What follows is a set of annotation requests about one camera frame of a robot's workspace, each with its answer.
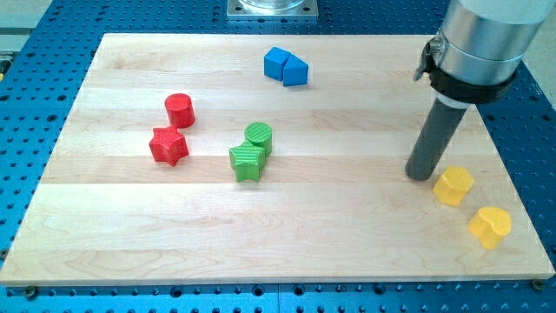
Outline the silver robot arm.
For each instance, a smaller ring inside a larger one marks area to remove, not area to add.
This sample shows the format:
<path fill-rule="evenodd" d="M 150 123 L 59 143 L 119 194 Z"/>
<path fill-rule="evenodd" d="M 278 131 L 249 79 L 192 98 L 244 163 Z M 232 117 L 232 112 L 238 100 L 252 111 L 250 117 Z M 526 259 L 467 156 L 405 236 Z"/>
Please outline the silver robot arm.
<path fill-rule="evenodd" d="M 421 52 L 414 80 L 427 73 L 438 95 L 461 103 L 502 98 L 555 0 L 452 0 Z"/>

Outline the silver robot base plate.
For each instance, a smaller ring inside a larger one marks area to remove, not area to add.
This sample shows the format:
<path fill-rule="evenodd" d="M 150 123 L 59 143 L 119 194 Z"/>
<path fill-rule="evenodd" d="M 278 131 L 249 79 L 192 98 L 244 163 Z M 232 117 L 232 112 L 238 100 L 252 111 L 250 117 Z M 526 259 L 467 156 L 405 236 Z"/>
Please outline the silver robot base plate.
<path fill-rule="evenodd" d="M 317 0 L 228 0 L 231 19 L 319 16 Z"/>

